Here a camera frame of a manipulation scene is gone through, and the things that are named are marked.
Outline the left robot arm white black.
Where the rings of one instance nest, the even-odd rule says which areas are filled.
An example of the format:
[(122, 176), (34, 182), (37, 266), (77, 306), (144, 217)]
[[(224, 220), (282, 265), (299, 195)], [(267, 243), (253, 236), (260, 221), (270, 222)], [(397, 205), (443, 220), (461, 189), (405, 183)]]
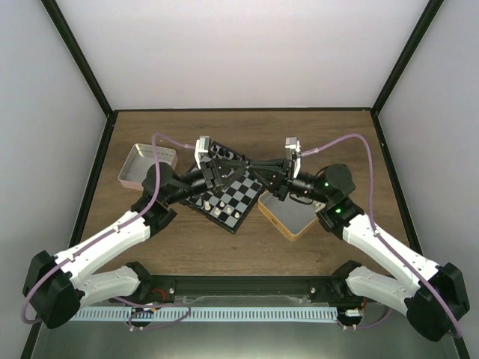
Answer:
[(149, 299), (153, 284), (139, 263), (102, 274), (97, 269), (164, 230), (176, 216), (170, 204), (228, 187), (245, 173), (248, 161), (210, 159), (198, 165), (179, 176), (168, 163), (156, 162), (147, 171), (140, 198), (116, 222), (75, 247), (56, 254), (37, 253), (22, 290), (23, 305), (31, 306), (37, 314), (33, 322), (53, 329), (83, 307), (106, 299)]

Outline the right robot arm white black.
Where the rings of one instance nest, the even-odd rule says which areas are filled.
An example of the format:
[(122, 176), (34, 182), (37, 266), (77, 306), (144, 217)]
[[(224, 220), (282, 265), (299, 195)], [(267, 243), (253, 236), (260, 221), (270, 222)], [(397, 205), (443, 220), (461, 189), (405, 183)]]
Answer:
[(341, 301), (363, 296), (402, 313), (423, 337), (437, 342), (446, 334), (461, 337), (459, 320), (470, 309), (462, 272), (453, 264), (429, 260), (382, 230), (350, 198), (356, 186), (344, 164), (315, 175), (294, 172), (286, 159), (251, 162), (250, 173), (279, 200), (294, 194), (320, 204), (323, 229), (367, 254), (388, 276), (355, 265), (335, 279), (332, 291)]

